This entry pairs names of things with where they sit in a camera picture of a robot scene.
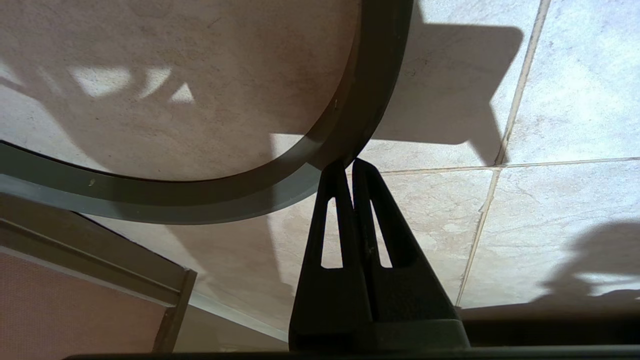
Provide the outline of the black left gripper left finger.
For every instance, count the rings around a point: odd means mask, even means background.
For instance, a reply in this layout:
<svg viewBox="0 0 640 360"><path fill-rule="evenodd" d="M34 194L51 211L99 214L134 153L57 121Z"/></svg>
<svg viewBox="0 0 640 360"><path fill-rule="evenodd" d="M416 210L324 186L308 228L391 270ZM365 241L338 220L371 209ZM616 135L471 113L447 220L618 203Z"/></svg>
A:
<svg viewBox="0 0 640 360"><path fill-rule="evenodd" d="M336 202L342 266L322 265L329 202ZM354 206L340 161L320 176L301 273L289 322L291 351L352 351L371 320Z"/></svg>

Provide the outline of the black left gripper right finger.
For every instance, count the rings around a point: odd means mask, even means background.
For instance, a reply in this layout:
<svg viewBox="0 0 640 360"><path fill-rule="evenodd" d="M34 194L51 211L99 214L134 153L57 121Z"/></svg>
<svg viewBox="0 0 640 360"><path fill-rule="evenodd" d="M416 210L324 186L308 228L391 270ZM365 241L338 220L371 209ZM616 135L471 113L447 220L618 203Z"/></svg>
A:
<svg viewBox="0 0 640 360"><path fill-rule="evenodd" d="M381 173L355 159L352 189L372 317L366 332L375 346L389 351L469 348L455 306Z"/></svg>

